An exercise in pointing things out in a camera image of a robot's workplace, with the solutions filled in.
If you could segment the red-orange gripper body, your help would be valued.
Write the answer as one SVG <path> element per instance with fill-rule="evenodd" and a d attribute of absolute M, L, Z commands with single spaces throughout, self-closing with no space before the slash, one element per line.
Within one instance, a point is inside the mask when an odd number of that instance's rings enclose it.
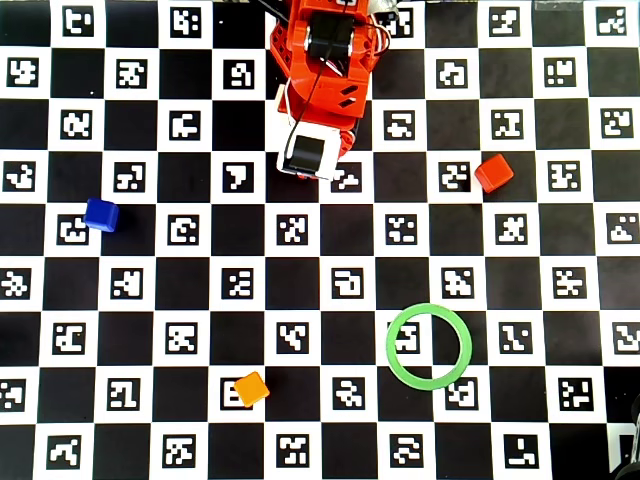
<path fill-rule="evenodd" d="M 323 75 L 315 88 L 315 77 L 309 77 L 302 86 L 287 83 L 287 113 L 293 122 L 321 125 L 339 135 L 341 144 L 338 158 L 343 157 L 355 144 L 357 128 L 365 113 L 369 80 L 371 75 L 361 78 L 338 78 Z"/>

